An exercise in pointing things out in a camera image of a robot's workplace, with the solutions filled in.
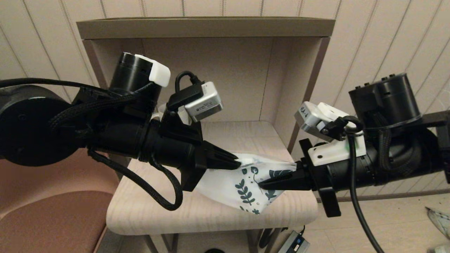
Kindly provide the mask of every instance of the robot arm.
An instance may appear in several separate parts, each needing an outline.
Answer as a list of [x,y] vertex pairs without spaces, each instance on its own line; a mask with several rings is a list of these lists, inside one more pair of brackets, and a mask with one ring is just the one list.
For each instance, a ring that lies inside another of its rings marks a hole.
[[[70,156],[78,148],[123,173],[162,206],[175,210],[182,191],[192,191],[207,168],[236,169],[236,156],[205,141],[200,120],[223,105],[212,82],[191,74],[192,86],[173,94],[161,121],[151,119],[170,70],[147,57],[123,53],[110,88],[37,78],[0,81],[0,157],[25,166],[43,166]],[[72,104],[48,89],[25,84],[80,87]],[[194,123],[185,125],[178,108],[186,107]],[[175,192],[168,203],[147,182],[97,151],[149,162],[165,173]],[[165,166],[181,171],[181,184]]]
[[[355,137],[357,187],[384,185],[442,170],[450,183],[450,112],[421,115],[406,74],[357,87],[350,95],[364,125],[364,133]],[[297,123],[329,143],[313,147],[308,139],[301,140],[305,157],[297,162],[297,170],[259,186],[267,190],[316,190],[327,216],[340,216],[335,192],[350,188],[349,142],[344,130],[354,127],[338,122],[346,115],[324,103],[304,102],[295,114]],[[436,128],[437,137],[428,130],[430,127]],[[380,165],[382,153],[387,153],[387,166]]]

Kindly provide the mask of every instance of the stool leg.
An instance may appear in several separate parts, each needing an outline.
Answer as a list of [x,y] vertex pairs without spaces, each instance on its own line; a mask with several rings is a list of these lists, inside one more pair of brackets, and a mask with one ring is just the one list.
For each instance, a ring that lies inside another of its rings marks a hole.
[[151,253],[159,253],[156,249],[155,244],[152,241],[152,238],[149,235],[144,235],[145,243],[147,244],[147,247],[150,249]]
[[250,253],[258,253],[258,243],[261,238],[262,229],[246,230],[248,240],[248,251]]
[[281,233],[282,228],[275,228],[274,232],[272,233],[272,236],[270,237],[269,240],[269,244],[266,247],[266,250],[264,251],[264,253],[270,253],[270,251],[272,250],[272,247],[274,246],[278,235]]
[[161,236],[168,253],[176,253],[178,248],[178,234],[163,234]]

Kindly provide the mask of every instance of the printed leaf pattern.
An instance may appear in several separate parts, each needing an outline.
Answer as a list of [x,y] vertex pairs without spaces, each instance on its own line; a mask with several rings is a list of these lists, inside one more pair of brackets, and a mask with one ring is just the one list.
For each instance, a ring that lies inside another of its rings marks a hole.
[[275,198],[277,195],[274,194],[275,190],[267,190],[267,193],[265,194],[268,200]]
[[252,192],[248,191],[248,187],[244,186],[245,180],[242,179],[237,185],[234,185],[238,189],[239,195],[241,195],[242,203],[252,205],[255,199],[250,199],[252,197]]
[[258,174],[258,168],[257,167],[250,167],[250,170],[252,171],[253,174]]

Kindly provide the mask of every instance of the light wood surface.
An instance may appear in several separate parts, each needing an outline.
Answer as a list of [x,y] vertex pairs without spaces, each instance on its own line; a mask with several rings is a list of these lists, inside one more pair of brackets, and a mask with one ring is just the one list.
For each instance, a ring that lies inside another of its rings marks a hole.
[[[450,194],[439,194],[401,199],[360,201],[365,218],[375,238],[385,252],[426,252],[445,244],[448,239],[430,222],[425,206],[450,212]],[[373,247],[361,228],[351,202],[339,203],[342,216],[327,218],[319,204],[319,217],[306,226],[303,237],[311,243],[311,253],[374,253]],[[272,252],[284,244],[292,230],[283,231]],[[161,236],[152,236],[156,248],[166,252]],[[150,253],[142,236],[125,236],[120,253]],[[210,248],[225,252],[248,253],[245,231],[181,234],[178,249],[183,253],[201,253]]]
[[[203,129],[206,140],[226,150],[293,161],[268,122],[206,122]],[[129,168],[169,201],[174,201],[172,186],[162,173],[137,160],[132,160]],[[169,169],[180,177],[176,169]],[[183,204],[171,212],[124,178],[109,205],[107,225],[113,232],[122,235],[247,230],[302,226],[314,221],[317,212],[317,202],[311,191],[286,191],[261,215],[255,215],[215,202],[195,190],[184,192]]]

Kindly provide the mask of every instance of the tile floor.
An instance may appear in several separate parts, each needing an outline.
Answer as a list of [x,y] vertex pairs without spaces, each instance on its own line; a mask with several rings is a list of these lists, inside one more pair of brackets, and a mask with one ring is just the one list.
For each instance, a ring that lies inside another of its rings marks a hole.
[[[450,213],[450,194],[403,199],[361,201],[365,218],[386,253],[425,253],[428,248],[449,243],[429,221],[425,206]],[[311,243],[308,253],[372,253],[350,202],[340,203],[342,216],[327,218],[320,205],[319,217],[306,225],[304,237]],[[281,247],[290,231],[280,234],[273,252]],[[161,237],[154,237],[160,253],[164,251]],[[216,232],[180,236],[179,253],[203,253],[220,248],[226,253],[248,253],[245,232]],[[139,236],[126,237],[120,253],[150,253]]]

